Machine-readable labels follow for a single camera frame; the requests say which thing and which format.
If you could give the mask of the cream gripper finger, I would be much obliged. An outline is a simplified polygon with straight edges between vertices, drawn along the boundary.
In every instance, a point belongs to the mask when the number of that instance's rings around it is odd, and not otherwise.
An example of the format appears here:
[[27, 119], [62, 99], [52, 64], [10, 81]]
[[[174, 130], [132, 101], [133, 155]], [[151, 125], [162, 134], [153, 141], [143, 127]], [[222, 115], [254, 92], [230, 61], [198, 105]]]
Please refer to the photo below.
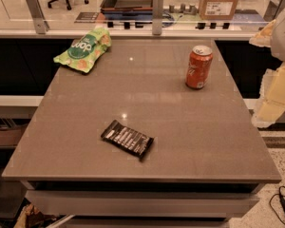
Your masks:
[[275, 20], [268, 23], [261, 31], [250, 38], [249, 43], [256, 47], [269, 48], [275, 23]]
[[285, 112], [285, 62], [276, 70], [267, 69], [263, 75], [256, 100], [252, 124], [266, 128]]

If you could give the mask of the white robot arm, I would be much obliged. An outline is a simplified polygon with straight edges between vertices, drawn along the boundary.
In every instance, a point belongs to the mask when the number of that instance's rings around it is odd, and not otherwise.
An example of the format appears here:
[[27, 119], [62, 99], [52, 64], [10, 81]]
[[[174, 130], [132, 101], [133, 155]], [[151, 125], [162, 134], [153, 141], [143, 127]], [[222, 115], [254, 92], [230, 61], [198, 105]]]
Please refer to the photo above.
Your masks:
[[252, 124], [266, 128], [285, 112], [285, 9], [250, 40], [251, 45], [269, 48], [273, 57], [282, 62], [276, 70], [267, 68], [261, 81]]

